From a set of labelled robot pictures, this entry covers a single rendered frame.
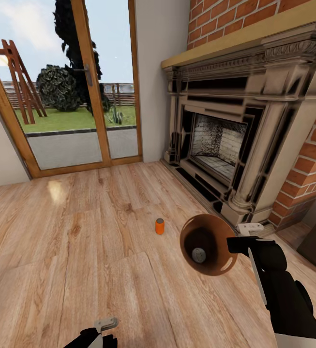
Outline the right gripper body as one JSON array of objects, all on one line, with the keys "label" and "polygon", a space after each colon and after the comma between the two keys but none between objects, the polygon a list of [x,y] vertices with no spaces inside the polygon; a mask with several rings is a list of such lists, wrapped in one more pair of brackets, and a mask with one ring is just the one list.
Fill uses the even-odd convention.
[{"label": "right gripper body", "polygon": [[[247,236],[247,237],[227,237],[228,249],[231,254],[242,253],[244,255],[245,252],[243,250],[243,245],[249,239],[259,238],[258,236]],[[247,255],[246,255],[247,256]]]}]

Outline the can of soda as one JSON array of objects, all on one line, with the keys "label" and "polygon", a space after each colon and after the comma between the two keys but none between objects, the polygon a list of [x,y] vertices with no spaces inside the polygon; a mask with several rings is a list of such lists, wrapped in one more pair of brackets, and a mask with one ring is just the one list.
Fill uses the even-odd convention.
[{"label": "can of soda", "polygon": [[163,234],[164,233],[164,226],[165,222],[162,218],[159,218],[155,222],[155,231],[157,234]]},{"label": "can of soda", "polygon": [[203,244],[198,244],[193,248],[191,255],[196,263],[203,263],[207,260],[208,251]]}]

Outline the trash can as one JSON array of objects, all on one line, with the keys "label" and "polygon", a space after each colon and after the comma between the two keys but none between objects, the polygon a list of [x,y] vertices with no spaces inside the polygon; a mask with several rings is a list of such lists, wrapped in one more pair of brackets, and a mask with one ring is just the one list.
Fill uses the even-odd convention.
[{"label": "trash can", "polygon": [[[238,253],[229,252],[227,237],[236,237],[227,222],[215,215],[198,214],[186,221],[181,229],[181,252],[197,272],[206,276],[222,276],[235,266],[238,259]],[[196,263],[191,255],[198,244],[203,244],[208,251],[207,260],[203,263]],[[229,267],[221,270],[231,257],[233,261]]]}]

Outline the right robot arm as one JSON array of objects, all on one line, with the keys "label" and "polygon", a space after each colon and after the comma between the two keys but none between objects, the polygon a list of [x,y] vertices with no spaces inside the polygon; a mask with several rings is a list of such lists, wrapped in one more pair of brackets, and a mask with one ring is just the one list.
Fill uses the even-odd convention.
[{"label": "right robot arm", "polygon": [[275,240],[250,236],[262,230],[258,222],[238,224],[238,237],[227,237],[229,252],[250,258],[278,348],[316,348],[316,319],[309,293],[286,271],[285,254]]}]

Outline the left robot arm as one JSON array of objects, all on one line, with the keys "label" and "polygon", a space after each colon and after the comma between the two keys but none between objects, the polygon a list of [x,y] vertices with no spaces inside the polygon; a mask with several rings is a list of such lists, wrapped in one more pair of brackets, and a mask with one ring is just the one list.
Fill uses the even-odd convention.
[{"label": "left robot arm", "polygon": [[118,318],[108,317],[95,321],[93,328],[88,328],[80,332],[80,336],[63,348],[117,348],[117,338],[113,335],[102,337],[102,331],[116,328]]}]

